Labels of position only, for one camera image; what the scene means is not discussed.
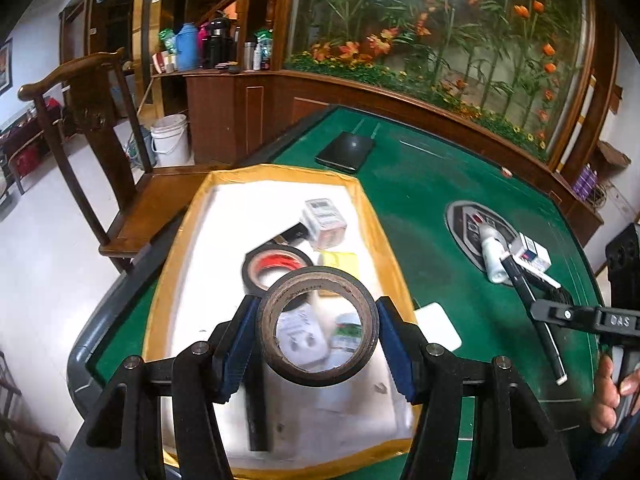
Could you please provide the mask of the person's right hand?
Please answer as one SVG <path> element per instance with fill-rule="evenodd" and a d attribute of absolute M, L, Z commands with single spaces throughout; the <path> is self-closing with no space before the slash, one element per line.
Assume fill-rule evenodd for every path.
<path fill-rule="evenodd" d="M 640 375 L 635 370 L 617 387 L 613 382 L 614 364 L 607 354 L 602 354 L 596 376 L 590 408 L 590 425 L 597 434 L 605 434 L 616 424 L 615 409 L 621 400 L 626 400 L 639 392 Z"/>

